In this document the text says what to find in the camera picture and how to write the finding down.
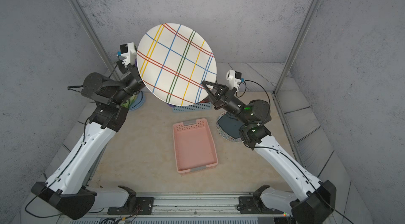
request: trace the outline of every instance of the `yellow stripe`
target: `yellow stripe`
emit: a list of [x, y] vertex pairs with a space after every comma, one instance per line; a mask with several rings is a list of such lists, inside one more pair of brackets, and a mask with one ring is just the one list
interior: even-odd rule
[[[164, 28], [162, 28], [162, 30], [160, 31], [160, 34], [159, 34], [159, 36], [158, 36], [158, 39], [156, 40], [156, 43], [155, 43], [155, 45], [154, 45], [154, 47], [153, 47], [153, 49], [152, 49], [152, 52], [151, 52], [151, 55], [149, 56], [149, 58], [152, 57], [153, 50], [155, 50], [156, 44], [157, 44], [158, 41], [159, 41], [160, 35], [161, 35], [162, 32], [163, 32], [163, 29], [164, 29]], [[143, 78], [143, 74], [145, 73], [145, 70], [146, 70], [146, 67], [148, 66], [148, 63], [149, 63], [149, 60], [146, 62], [145, 68], [143, 69], [143, 73], [142, 73], [142, 75], [140, 76], [141, 78]]]
[[[196, 65], [197, 65], [197, 62], [198, 62], [198, 58], [200, 57], [201, 49], [203, 48], [204, 42], [205, 42], [205, 41], [202, 42], [202, 45], [201, 45], [201, 48], [200, 48], [200, 52], [198, 53], [196, 63], [194, 64], [194, 69], [196, 68]], [[191, 80], [191, 77], [193, 76], [194, 69], [193, 69], [193, 71], [191, 71], [190, 80]], [[189, 85], [189, 84], [190, 84], [190, 81], [188, 82], [187, 87], [185, 88], [185, 92], [184, 92], [183, 100], [181, 101], [181, 105], [183, 105], [185, 93], [187, 92], [187, 89], [188, 89], [188, 85]]]
[[[145, 57], [148, 57], [148, 55], [149, 55], [149, 51], [151, 50], [151, 48], [152, 48], [152, 46], [153, 46], [153, 43], [154, 43], [154, 42], [155, 42], [155, 40], [156, 40], [156, 36], [158, 35], [159, 30], [160, 30], [160, 28], [161, 28], [161, 27], [162, 27], [162, 25], [160, 25], [160, 26], [159, 26], [159, 29], [158, 29], [158, 31], [156, 32], [155, 37], [153, 38], [153, 41], [152, 41], [151, 47], [149, 48], [148, 53], [146, 54], [146, 56], [145, 56]], [[142, 71], [142, 68], [143, 68], [143, 65], [144, 65], [145, 61], [146, 61], [146, 59], [144, 59], [144, 60], [143, 60], [142, 67], [140, 67], [140, 71], [139, 71], [139, 72], [141, 72], [141, 71]]]

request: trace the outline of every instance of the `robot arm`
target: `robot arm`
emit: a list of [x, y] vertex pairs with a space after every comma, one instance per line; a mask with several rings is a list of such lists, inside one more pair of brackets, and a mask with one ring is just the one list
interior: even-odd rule
[[229, 89], [226, 85], [207, 81], [203, 81], [202, 85], [214, 109], [223, 108], [244, 123], [239, 129], [243, 143], [266, 159], [294, 192], [289, 194], [268, 188], [259, 192], [262, 203], [267, 208], [283, 207], [300, 224], [323, 222], [332, 213], [329, 206], [335, 207], [336, 187], [328, 180], [322, 183], [296, 162], [271, 135], [264, 126], [271, 120], [270, 104], [252, 100], [246, 105], [235, 96], [236, 87]]
[[[115, 81], [99, 73], [91, 73], [85, 78], [81, 93], [97, 104], [88, 118], [85, 133], [58, 170], [46, 182], [37, 182], [31, 189], [35, 195], [74, 220], [91, 210], [105, 207], [115, 207], [121, 214], [131, 214], [136, 208], [136, 193], [129, 188], [82, 187], [95, 159], [126, 119], [128, 108], [121, 104], [144, 87], [138, 69], [129, 63], [134, 61], [134, 44], [121, 45], [120, 48], [122, 60], [117, 65], [124, 74], [123, 78]], [[332, 212], [321, 200], [334, 207], [336, 188], [331, 182], [322, 183], [310, 174], [279, 145], [264, 126], [271, 120], [267, 102], [253, 100], [245, 104], [235, 97], [236, 87], [242, 81], [240, 73], [230, 72], [226, 77], [232, 89], [226, 85], [202, 82], [210, 102], [216, 110], [223, 108], [244, 123], [239, 130], [244, 144], [265, 158], [295, 194], [292, 197], [290, 193], [268, 188], [260, 195], [263, 204], [268, 208], [279, 208], [274, 204], [284, 204], [286, 212], [291, 212], [301, 224], [321, 223]], [[270, 201], [266, 200], [266, 195], [270, 195]]]

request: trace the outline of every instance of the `blue stripe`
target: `blue stripe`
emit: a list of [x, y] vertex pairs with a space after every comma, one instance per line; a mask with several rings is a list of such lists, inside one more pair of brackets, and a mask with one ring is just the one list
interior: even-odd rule
[[[205, 78], [207, 77], [208, 70], [209, 70], [209, 67], [210, 67], [211, 61], [212, 61], [211, 59], [212, 59], [212, 56], [210, 56], [210, 57], [208, 58], [207, 64], [205, 65], [204, 74], [202, 74], [202, 77], [201, 77], [201, 82], [200, 82], [200, 84], [201, 84], [201, 83], [205, 80]], [[201, 95], [201, 92], [202, 92], [202, 91], [203, 91], [203, 89], [201, 89], [201, 88], [198, 89], [197, 95], [196, 95], [196, 100], [194, 101], [194, 103], [197, 103], [197, 100], [200, 99], [200, 95]]]
[[[162, 43], [160, 43], [160, 42], [158, 42], [158, 41], [156, 41], [157, 43], [159, 43], [160, 45], [162, 45], [162, 46], [164, 46], [165, 48], [167, 48], [167, 49], [169, 49], [169, 51], [171, 50], [170, 48], [168, 48], [168, 47], [166, 47], [165, 45], [163, 45]], [[186, 60], [189, 60], [190, 62], [192, 62], [193, 64], [195, 64], [195, 65], [197, 65], [197, 66], [199, 66], [201, 69], [204, 69], [203, 67], [201, 67], [200, 65], [198, 65], [198, 64], [196, 64], [195, 62], [193, 62], [192, 60], [190, 60], [190, 59], [187, 59], [187, 58], [185, 58]]]
[[[166, 63], [167, 56], [169, 56], [169, 53], [170, 53], [170, 51], [172, 50], [173, 43], [175, 42], [175, 39], [176, 39], [176, 37], [177, 37], [177, 33], [178, 33], [178, 32], [179, 32], [179, 30], [180, 30], [180, 27], [181, 27], [181, 25], [179, 25], [179, 29], [177, 29], [177, 31], [176, 31], [175, 37], [173, 38], [172, 44], [170, 45], [169, 51], [167, 52], [167, 55], [166, 55], [165, 61], [163, 62], [163, 66], [164, 66], [164, 65], [165, 65], [165, 63]], [[155, 82], [155, 86], [156, 86], [156, 84], [158, 83], [158, 80], [159, 80], [159, 77], [160, 77], [160, 73], [161, 73], [161, 72], [162, 72], [162, 70], [163, 70], [163, 66], [162, 66], [162, 68], [160, 69], [160, 72], [159, 72], [158, 78], [156, 79], [156, 82]]]
[[208, 70], [209, 70], [209, 67], [211, 66], [211, 62], [212, 62], [212, 59], [213, 59], [213, 57], [211, 57], [211, 61], [209, 62], [209, 65], [208, 65], [208, 68], [207, 68], [207, 71], [206, 71], [206, 73], [205, 73], [205, 77], [204, 77], [204, 80], [205, 80], [205, 78], [207, 77], [207, 75], [208, 75]]

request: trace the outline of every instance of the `wire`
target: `wire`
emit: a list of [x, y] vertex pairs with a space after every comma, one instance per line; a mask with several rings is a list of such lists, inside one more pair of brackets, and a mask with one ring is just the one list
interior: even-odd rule
[[84, 138], [86, 137], [86, 124], [87, 124], [87, 121], [90, 119], [90, 117], [88, 117], [87, 119], [86, 119], [86, 121], [84, 121], [84, 130], [83, 130], [83, 140], [82, 140], [82, 142], [84, 142]]
[[140, 100], [139, 100], [139, 102], [136, 103], [136, 105], [134, 105], [132, 107], [129, 107], [129, 105], [128, 105], [128, 108], [132, 109], [132, 108], [136, 107], [137, 105], [139, 105], [140, 102], [142, 102], [142, 99], [143, 99], [143, 91], [140, 91]]
[[68, 90], [73, 90], [72, 88], [81, 88], [81, 87], [83, 87], [83, 85], [72, 85], [72, 86], [68, 86]]
[[107, 218], [107, 219], [104, 219], [104, 220], [100, 221], [100, 224], [106, 224], [107, 221], [115, 221], [115, 218]]
[[100, 212], [102, 212], [104, 210], [104, 208], [103, 209], [101, 209], [100, 211], [98, 211], [98, 212], [89, 212], [89, 213], [100, 213]]
[[113, 71], [111, 71], [111, 74], [108, 76], [108, 78], [110, 78], [113, 75], [113, 73], [114, 73], [115, 69], [117, 68], [117, 66], [118, 66], [118, 63], [115, 64], [115, 67], [114, 67]]
[[255, 81], [245, 80], [244, 82], [252, 82], [252, 83], [255, 83], [255, 84], [259, 85], [259, 86], [265, 91], [265, 93], [266, 93], [266, 95], [267, 95], [267, 98], [269, 99], [269, 110], [267, 111], [266, 118], [265, 118], [265, 119], [263, 120], [263, 122], [262, 122], [262, 125], [263, 125], [263, 124], [265, 123], [265, 121], [267, 120], [267, 117], [268, 117], [269, 114], [270, 114], [270, 97], [269, 97], [269, 95], [267, 94], [266, 89], [263, 88], [263, 86], [261, 86], [260, 84], [256, 83]]
[[128, 217], [122, 217], [122, 218], [119, 218], [118, 220], [116, 220], [113, 224], [118, 224], [118, 222], [119, 221], [121, 221], [122, 219], [128, 219], [128, 218], [131, 218], [132, 216], [135, 216], [135, 218], [138, 216], [138, 213], [139, 213], [139, 210], [140, 210], [140, 205], [137, 205], [136, 206], [136, 213], [135, 214], [133, 214], [133, 215], [131, 215], [131, 216], [128, 216]]
[[302, 173], [302, 175], [306, 178], [306, 180], [309, 182], [309, 184], [312, 186], [312, 188], [315, 190], [315, 193], [317, 193], [319, 195], [319, 197], [321, 198], [321, 200], [328, 206], [330, 207], [333, 211], [337, 212], [338, 214], [340, 214], [343, 218], [347, 219], [350, 223], [354, 224], [351, 220], [349, 220], [346, 216], [344, 216], [343, 214], [341, 214], [339, 211], [337, 211], [335, 208], [333, 208], [322, 196], [321, 194], [315, 189], [315, 186], [313, 186], [313, 184], [310, 182], [310, 180], [306, 177], [306, 175], [301, 171], [301, 169], [295, 164], [295, 162], [293, 162], [288, 156], [286, 156], [283, 152], [281, 152], [280, 150], [276, 150], [274, 148], [270, 148], [270, 147], [254, 147], [254, 148], [268, 148], [271, 150], [275, 150], [278, 154], [282, 154], [283, 156], [285, 156], [290, 162], [292, 162], [292, 164], [294, 164], [294, 166], [296, 166], [296, 168]]
[[[90, 119], [90, 117], [88, 117], [88, 118], [86, 119], [85, 123], [84, 123], [83, 142], [84, 142], [84, 138], [85, 138], [85, 136], [86, 136], [86, 123], [87, 123], [87, 121], [88, 121], [89, 119]], [[35, 214], [29, 212], [29, 211], [27, 210], [27, 207], [28, 207], [28, 206], [31, 204], [31, 202], [34, 201], [34, 199], [36, 199], [41, 193], [43, 193], [46, 189], [48, 189], [48, 188], [51, 187], [56, 181], [58, 181], [59, 177], [62, 176], [63, 172], [66, 171], [66, 169], [69, 167], [69, 165], [73, 162], [74, 158], [77, 156], [77, 154], [79, 153], [79, 151], [80, 151], [80, 149], [81, 149], [82, 146], [83, 146], [82, 144], [79, 146], [79, 148], [78, 148], [77, 152], [74, 154], [73, 158], [69, 161], [68, 165], [66, 165], [66, 167], [62, 170], [62, 172], [55, 178], [55, 180], [54, 180], [49, 186], [43, 188], [42, 191], [40, 191], [40, 192], [38, 193], [38, 195], [36, 195], [35, 197], [33, 197], [33, 199], [31, 199], [31, 201], [28, 202], [28, 204], [27, 204], [27, 205], [25, 206], [25, 208], [24, 208], [24, 210], [25, 210], [26, 213], [28, 213], [28, 214], [30, 214], [30, 215], [32, 215], [32, 216], [34, 216], [34, 217], [37, 217], [37, 218], [50, 218], [50, 217], [55, 217], [55, 216], [60, 216], [60, 215], [62, 215], [62, 213], [59, 213], [59, 214], [51, 215], [51, 216], [38, 216], [38, 215], [35, 215]]]
[[242, 95], [240, 95], [240, 96], [238, 96], [238, 94], [236, 93], [236, 97], [242, 97], [243, 95], [245, 95], [245, 92], [246, 92], [246, 89], [247, 89], [247, 87], [246, 87], [246, 82], [243, 81], [242, 83], [245, 84], [245, 91], [244, 91], [244, 92], [242, 93]]
[[38, 216], [38, 215], [35, 215], [35, 214], [33, 214], [33, 213], [31, 213], [31, 212], [29, 212], [29, 211], [27, 210], [28, 205], [31, 204], [31, 202], [34, 201], [34, 199], [36, 199], [36, 198], [39, 196], [39, 194], [43, 193], [46, 189], [48, 189], [48, 188], [49, 188], [51, 185], [53, 185], [56, 181], [57, 181], [57, 180], [53, 181], [49, 186], [47, 186], [46, 188], [43, 188], [42, 191], [40, 191], [40, 192], [38, 193], [38, 195], [36, 195], [35, 197], [33, 197], [33, 199], [31, 199], [31, 200], [28, 202], [28, 204], [25, 206], [25, 209], [24, 209], [28, 214], [30, 214], [30, 215], [32, 215], [32, 216], [34, 216], [34, 217], [37, 217], [37, 218], [41, 218], [41, 219], [50, 218], [50, 217], [55, 217], [55, 216], [60, 216], [60, 215], [62, 215], [61, 213], [59, 213], [59, 214], [55, 214], [55, 215], [51, 215], [51, 216]]

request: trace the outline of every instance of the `green stripe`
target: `green stripe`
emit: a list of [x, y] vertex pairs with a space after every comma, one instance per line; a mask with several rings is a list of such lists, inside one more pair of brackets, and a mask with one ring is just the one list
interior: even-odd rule
[[[191, 42], [189, 42], [189, 41], [190, 41], [191, 35], [193, 35], [193, 32], [194, 32], [194, 31], [191, 32], [190, 37], [188, 38], [187, 44], [185, 45], [185, 48], [184, 48], [184, 51], [183, 51], [183, 55], [182, 55], [182, 57], [181, 57], [181, 59], [180, 59], [179, 65], [177, 66], [176, 72], [179, 71], [181, 61], [183, 61], [183, 63], [184, 63], [184, 60], [185, 60], [184, 54], [185, 54], [185, 51], [186, 51], [186, 49], [187, 49], [187, 46], [190, 48]], [[168, 103], [168, 102], [170, 101], [169, 93], [170, 93], [171, 91], [173, 91], [173, 90], [172, 90], [172, 87], [173, 87], [173, 89], [174, 89], [173, 83], [175, 82], [176, 76], [177, 76], [177, 78], [179, 77], [178, 75], [175, 75], [175, 76], [173, 77], [172, 84], [170, 85], [169, 92], [167, 93], [167, 96], [166, 96], [166, 103]]]
[[[187, 56], [187, 54], [188, 54], [188, 50], [190, 49], [190, 45], [191, 45], [191, 42], [192, 42], [193, 39], [194, 39], [194, 35], [195, 35], [195, 34], [196, 34], [196, 32], [194, 31], [193, 37], [191, 38], [190, 44], [188, 45], [188, 48], [187, 48], [187, 52], [186, 52], [185, 55], [184, 55], [184, 60], [183, 60], [183, 62], [181, 63], [180, 70], [178, 71], [179, 74], [180, 74], [181, 69], [183, 68], [183, 64], [184, 64], [185, 58], [186, 58], [186, 56]], [[178, 80], [178, 79], [179, 79], [179, 75], [177, 75], [177, 78], [176, 78], [175, 84], [173, 85], [173, 89], [172, 89], [171, 94], [173, 94], [173, 91], [175, 90], [175, 86], [176, 86], [176, 83], [177, 83], [177, 80]]]

